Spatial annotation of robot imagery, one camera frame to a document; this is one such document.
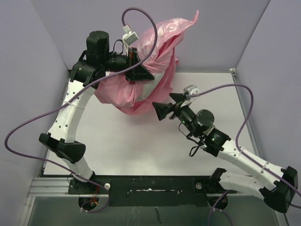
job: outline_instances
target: gray floor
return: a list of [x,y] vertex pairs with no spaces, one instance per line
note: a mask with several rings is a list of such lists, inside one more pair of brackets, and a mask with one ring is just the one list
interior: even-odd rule
[[[79,212],[77,198],[53,197],[35,200],[28,226],[159,226],[155,207],[113,207],[99,214]],[[164,226],[206,226],[209,208],[159,207]],[[278,226],[273,210],[258,198],[229,197],[225,210],[234,226]],[[215,213],[210,226],[230,226],[222,213]]]

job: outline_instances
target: cable connector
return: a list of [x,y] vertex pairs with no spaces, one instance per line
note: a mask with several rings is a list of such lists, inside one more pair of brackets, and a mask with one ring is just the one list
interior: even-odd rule
[[138,34],[133,31],[129,25],[125,25],[123,27],[125,34],[122,36],[122,41],[125,45],[126,52],[128,54],[128,48],[132,45],[135,41],[139,39]]

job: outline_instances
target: metal frame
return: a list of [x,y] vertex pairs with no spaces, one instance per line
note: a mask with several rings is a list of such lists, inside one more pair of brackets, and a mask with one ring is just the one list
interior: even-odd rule
[[[236,69],[230,69],[230,73],[232,74],[232,78],[235,84],[237,84],[236,80]],[[246,108],[242,102],[241,98],[241,92],[240,89],[236,88],[238,99],[241,105],[241,109],[243,111],[244,116],[246,117]],[[251,138],[252,146],[254,149],[254,152],[257,156],[260,156],[260,152],[258,150],[258,145],[255,140],[255,136],[251,127],[250,122],[247,122],[247,129]],[[19,226],[27,226],[30,215],[32,212],[32,208],[34,205],[35,197],[90,197],[91,195],[89,194],[68,194],[68,189],[69,189],[69,182],[67,181],[67,177],[65,176],[60,176],[57,175],[55,177],[46,177],[43,175],[43,170],[44,170],[44,165],[41,171],[41,178],[34,178],[32,180],[32,184],[30,187],[30,190],[28,192],[28,197],[26,199],[26,204],[23,209]],[[246,196],[246,194],[229,194],[229,195],[241,195],[241,196]],[[99,195],[100,197],[108,197],[107,194],[101,194]],[[214,196],[219,196],[219,194],[208,194],[210,197]],[[288,226],[287,218],[285,214],[276,212],[276,218],[278,220],[279,226]]]

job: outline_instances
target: gray wall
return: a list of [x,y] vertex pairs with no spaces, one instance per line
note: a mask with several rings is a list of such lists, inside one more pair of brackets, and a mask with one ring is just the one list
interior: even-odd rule
[[[200,10],[177,49],[179,71],[227,71],[237,66],[269,0],[32,0],[68,68],[86,49],[91,31],[107,31],[111,44],[123,35],[121,14],[130,6],[145,9],[160,22],[174,17],[191,20]],[[151,25],[138,12],[126,21],[139,33]]]
[[[16,226],[41,162],[9,153],[6,134],[18,124],[58,106],[66,67],[30,0],[0,1],[0,225]],[[38,138],[51,117],[17,132],[15,150],[45,156]]]
[[[250,86],[255,104],[251,124],[269,161],[301,174],[301,1],[272,0],[238,64],[238,81]],[[293,203],[301,205],[295,197]],[[290,208],[291,226],[300,210]]]

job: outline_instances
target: pink bag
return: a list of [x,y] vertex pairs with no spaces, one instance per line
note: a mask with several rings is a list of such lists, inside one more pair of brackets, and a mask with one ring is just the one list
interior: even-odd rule
[[[152,102],[163,102],[172,92],[175,65],[178,63],[175,47],[184,39],[187,28],[198,20],[198,11],[193,21],[182,18],[170,19],[157,24],[158,40],[151,56],[143,65],[154,75],[154,81],[128,82],[124,75],[106,79],[99,83],[95,96],[103,104],[113,104],[128,115],[148,112]],[[154,43],[154,29],[147,30],[133,46],[140,59],[150,51]]]

